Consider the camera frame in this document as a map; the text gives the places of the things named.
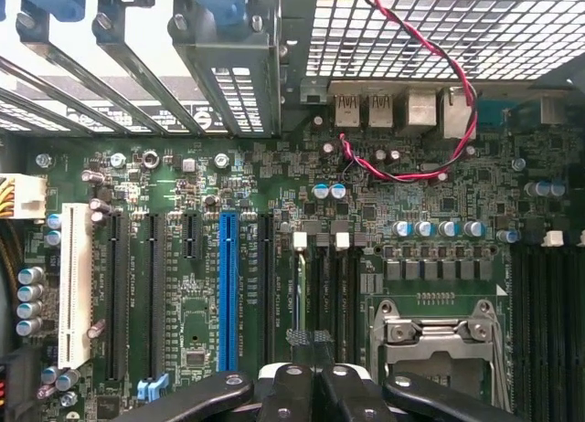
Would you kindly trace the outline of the black RAM slot white latch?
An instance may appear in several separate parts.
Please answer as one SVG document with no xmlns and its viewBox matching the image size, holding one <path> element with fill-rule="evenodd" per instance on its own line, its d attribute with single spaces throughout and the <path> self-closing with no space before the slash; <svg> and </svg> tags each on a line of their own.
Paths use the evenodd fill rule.
<svg viewBox="0 0 585 422">
<path fill-rule="evenodd" d="M 548 367 L 548 295 L 547 295 L 547 254 L 551 248 L 557 248 L 562 256 L 562 272 L 558 274 L 558 282 L 562 283 L 563 323 L 564 292 L 563 264 L 564 254 L 561 247 L 534 246 L 530 251 L 530 347 L 531 347 L 531 392 L 532 411 L 536 422 L 549 420 L 549 367 Z"/>
<path fill-rule="evenodd" d="M 568 257 L 567 391 L 570 422 L 585 422 L 585 240 Z"/>
<path fill-rule="evenodd" d="M 304 331 L 306 328 L 306 259 L 308 247 L 307 233 L 294 232 L 292 235 L 294 251 L 293 275 L 293 328 Z"/>
<path fill-rule="evenodd" d="M 345 304 L 347 252 L 350 247 L 348 232 L 335 234 L 335 359 L 342 363 L 345 358 Z"/>
</svg>

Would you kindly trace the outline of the black expansion slot blue latch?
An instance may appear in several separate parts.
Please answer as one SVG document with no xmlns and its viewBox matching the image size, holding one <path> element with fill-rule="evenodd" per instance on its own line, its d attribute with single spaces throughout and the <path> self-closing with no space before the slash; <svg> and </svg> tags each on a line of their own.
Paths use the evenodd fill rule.
<svg viewBox="0 0 585 422">
<path fill-rule="evenodd" d="M 141 373 L 137 397 L 141 401 L 153 402 L 160 397 L 169 382 L 165 371 L 165 216 L 147 214 L 142 226 L 142 291 L 139 297 L 142 303 Z"/>
</svg>

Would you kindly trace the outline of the short black expansion slot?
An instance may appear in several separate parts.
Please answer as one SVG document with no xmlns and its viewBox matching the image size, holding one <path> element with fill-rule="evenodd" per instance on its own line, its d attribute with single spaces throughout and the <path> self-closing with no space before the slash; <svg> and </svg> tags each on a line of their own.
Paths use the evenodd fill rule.
<svg viewBox="0 0 585 422">
<path fill-rule="evenodd" d="M 182 247 L 184 258 L 199 259 L 202 255 L 201 216 L 197 212 L 184 213 L 182 220 Z"/>
</svg>

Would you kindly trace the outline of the green motherboard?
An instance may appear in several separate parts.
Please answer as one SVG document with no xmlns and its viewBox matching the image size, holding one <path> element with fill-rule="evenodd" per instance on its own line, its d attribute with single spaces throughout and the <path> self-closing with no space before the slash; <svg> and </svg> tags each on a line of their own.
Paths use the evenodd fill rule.
<svg viewBox="0 0 585 422">
<path fill-rule="evenodd" d="M 16 378 L 24 382 L 26 412 L 0 398 L 1 422 L 111 422 L 149 404 L 137 397 L 141 373 L 143 219 L 165 216 L 165 371 L 160 397 L 218 370 L 218 223 L 222 212 L 239 217 L 238 369 L 255 376 L 260 360 L 258 218 L 274 220 L 274 353 L 272 363 L 292 360 L 293 233 L 306 232 L 306 328 L 316 332 L 314 255 L 317 233 L 329 236 L 328 323 L 335 342 L 335 234 L 348 232 L 345 358 L 348 361 L 348 273 L 353 236 L 365 242 L 361 267 L 358 366 L 367 369 L 367 307 L 384 299 L 408 317 L 447 317 L 493 303 L 503 332 L 505 370 L 514 405 L 511 253 L 521 245 L 526 274 L 527 422 L 532 411 L 530 347 L 530 251 L 563 248 L 566 418 L 568 411 L 568 257 L 585 240 L 585 137 L 575 129 L 486 132 L 467 147 L 453 170 L 427 183 L 384 183 L 348 162 L 332 136 L 299 132 L 280 141 L 230 139 L 15 139 L 0 144 L 17 174 L 47 179 L 46 216 L 0 223 L 0 269 L 16 305 L 13 329 L 25 346 Z M 317 200 L 317 183 L 346 186 L 346 198 Z M 92 325 L 90 359 L 76 369 L 58 368 L 61 207 L 87 204 L 91 211 Z M 184 258 L 184 213 L 201 216 L 202 255 Z M 106 377 L 106 253 L 108 219 L 125 214 L 129 227 L 126 374 Z M 397 237 L 392 224 L 421 220 L 432 237 Z M 441 221 L 460 225 L 442 237 Z M 485 225 L 467 237 L 463 223 Z M 500 229 L 515 229 L 515 244 L 499 242 Z"/>
</svg>

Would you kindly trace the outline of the silver network port block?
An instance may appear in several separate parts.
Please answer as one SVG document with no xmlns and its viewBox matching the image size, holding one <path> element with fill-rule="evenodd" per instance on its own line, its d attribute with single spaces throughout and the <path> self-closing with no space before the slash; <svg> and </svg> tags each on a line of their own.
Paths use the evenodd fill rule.
<svg viewBox="0 0 585 422">
<path fill-rule="evenodd" d="M 467 132 L 471 108 L 461 88 L 442 89 L 438 99 L 438 134 L 443 140 L 462 139 Z"/>
</svg>

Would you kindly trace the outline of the white power connector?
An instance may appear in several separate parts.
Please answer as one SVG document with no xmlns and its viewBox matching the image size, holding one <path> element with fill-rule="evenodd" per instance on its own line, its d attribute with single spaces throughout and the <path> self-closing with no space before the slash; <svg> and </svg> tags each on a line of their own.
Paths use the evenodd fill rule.
<svg viewBox="0 0 585 422">
<path fill-rule="evenodd" d="M 46 178 L 0 173 L 0 219 L 43 219 L 46 198 Z"/>
</svg>

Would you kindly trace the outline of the black RAM slot grey latch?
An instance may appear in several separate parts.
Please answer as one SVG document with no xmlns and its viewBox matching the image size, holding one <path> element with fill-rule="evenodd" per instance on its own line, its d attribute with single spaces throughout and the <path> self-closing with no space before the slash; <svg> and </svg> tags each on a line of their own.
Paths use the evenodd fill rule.
<svg viewBox="0 0 585 422">
<path fill-rule="evenodd" d="M 315 313 L 316 329 L 325 331 L 328 323 L 328 264 L 329 236 L 317 233 L 315 237 L 314 279 L 315 279 Z"/>
<path fill-rule="evenodd" d="M 358 315 L 360 313 L 360 295 L 361 295 L 361 257 L 365 242 L 361 233 L 355 233 L 353 236 L 353 247 L 349 254 L 349 273 L 348 273 L 348 361 L 351 364 L 358 364 L 360 358 L 360 343 L 357 335 Z"/>
</svg>

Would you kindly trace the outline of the white PCI expansion slot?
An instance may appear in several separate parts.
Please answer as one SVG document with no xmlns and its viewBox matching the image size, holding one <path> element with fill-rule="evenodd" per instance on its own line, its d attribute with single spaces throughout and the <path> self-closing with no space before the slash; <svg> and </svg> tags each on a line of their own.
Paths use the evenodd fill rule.
<svg viewBox="0 0 585 422">
<path fill-rule="evenodd" d="M 92 325 L 91 211 L 87 204 L 61 207 L 58 368 L 76 369 L 90 359 Z"/>
</svg>

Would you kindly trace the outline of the silver USB port stack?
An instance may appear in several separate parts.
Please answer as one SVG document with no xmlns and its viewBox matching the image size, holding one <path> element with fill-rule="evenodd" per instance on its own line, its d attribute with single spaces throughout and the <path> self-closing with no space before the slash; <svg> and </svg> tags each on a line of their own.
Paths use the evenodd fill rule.
<svg viewBox="0 0 585 422">
<path fill-rule="evenodd" d="M 359 128 L 360 97 L 353 94 L 335 95 L 335 126 L 337 128 Z"/>
<path fill-rule="evenodd" d="M 368 125 L 371 128 L 391 128 L 393 123 L 392 96 L 371 94 L 368 97 Z"/>
</svg>

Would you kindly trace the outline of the perforated metal slot cover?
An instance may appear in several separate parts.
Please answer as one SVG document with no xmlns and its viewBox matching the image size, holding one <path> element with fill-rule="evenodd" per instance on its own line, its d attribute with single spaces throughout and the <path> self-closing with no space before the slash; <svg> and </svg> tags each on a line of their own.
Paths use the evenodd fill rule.
<svg viewBox="0 0 585 422">
<path fill-rule="evenodd" d="M 280 30 L 274 13 L 218 26 L 206 9 L 178 12 L 168 33 L 231 134 L 271 138 L 281 133 Z"/>
</svg>

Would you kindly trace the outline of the CPU socket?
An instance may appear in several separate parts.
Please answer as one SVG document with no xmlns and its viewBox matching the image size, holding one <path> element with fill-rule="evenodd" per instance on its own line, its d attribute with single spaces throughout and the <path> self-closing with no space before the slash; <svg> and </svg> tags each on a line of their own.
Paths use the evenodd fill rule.
<svg viewBox="0 0 585 422">
<path fill-rule="evenodd" d="M 495 307 L 487 299 L 480 299 L 475 303 L 473 311 L 464 315 L 447 317 L 408 317 L 399 312 L 398 305 L 392 299 L 384 299 L 377 305 L 367 307 L 368 330 L 368 365 L 371 378 L 380 384 L 385 378 L 395 373 L 413 373 L 424 376 L 440 385 L 450 387 L 474 398 L 483 399 L 495 406 L 493 393 L 495 391 L 494 359 L 491 363 L 480 359 L 453 360 L 446 353 L 436 353 L 426 361 L 402 361 L 396 364 L 386 363 L 384 348 L 385 323 L 388 320 L 411 319 L 486 319 L 492 322 L 492 313 Z"/>
</svg>

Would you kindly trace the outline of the silver metal port block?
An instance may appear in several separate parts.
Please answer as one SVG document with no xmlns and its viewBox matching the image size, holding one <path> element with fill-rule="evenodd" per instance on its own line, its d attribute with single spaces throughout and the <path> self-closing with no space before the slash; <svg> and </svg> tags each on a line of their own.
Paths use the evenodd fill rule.
<svg viewBox="0 0 585 422">
<path fill-rule="evenodd" d="M 395 104 L 397 134 L 417 137 L 437 125 L 437 95 L 434 90 L 407 89 Z"/>
</svg>

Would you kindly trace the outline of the grey metal PC case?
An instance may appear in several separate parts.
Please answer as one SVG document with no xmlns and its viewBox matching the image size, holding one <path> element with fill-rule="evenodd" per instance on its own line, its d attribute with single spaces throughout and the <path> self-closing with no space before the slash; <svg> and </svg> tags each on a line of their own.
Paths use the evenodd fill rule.
<svg viewBox="0 0 585 422">
<path fill-rule="evenodd" d="M 0 0 L 0 137 L 231 134 L 173 47 L 168 23 L 194 0 L 86 0 L 60 22 Z M 335 127 L 335 95 L 461 88 L 479 124 L 498 100 L 544 124 L 585 97 L 585 0 L 247 0 L 279 19 L 281 133 Z"/>
</svg>

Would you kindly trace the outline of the metal socket cover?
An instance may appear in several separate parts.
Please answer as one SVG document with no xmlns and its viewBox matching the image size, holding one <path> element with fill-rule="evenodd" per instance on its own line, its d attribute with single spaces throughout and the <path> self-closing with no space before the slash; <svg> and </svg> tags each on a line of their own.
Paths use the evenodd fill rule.
<svg viewBox="0 0 585 422">
<path fill-rule="evenodd" d="M 436 353 L 453 360 L 494 359 L 492 323 L 486 319 L 388 320 L 384 336 L 387 364 L 426 361 Z"/>
</svg>

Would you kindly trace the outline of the long black expansion slot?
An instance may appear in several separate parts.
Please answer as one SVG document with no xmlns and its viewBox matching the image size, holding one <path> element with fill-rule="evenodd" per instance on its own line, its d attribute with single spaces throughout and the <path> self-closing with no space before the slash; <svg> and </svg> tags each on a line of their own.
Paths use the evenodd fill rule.
<svg viewBox="0 0 585 422">
<path fill-rule="evenodd" d="M 106 377 L 122 381 L 126 374 L 129 227 L 125 214 L 108 219 L 106 253 Z"/>
<path fill-rule="evenodd" d="M 274 353 L 274 220 L 273 215 L 264 213 L 258 218 L 258 271 L 260 305 L 260 360 L 270 364 Z"/>
</svg>

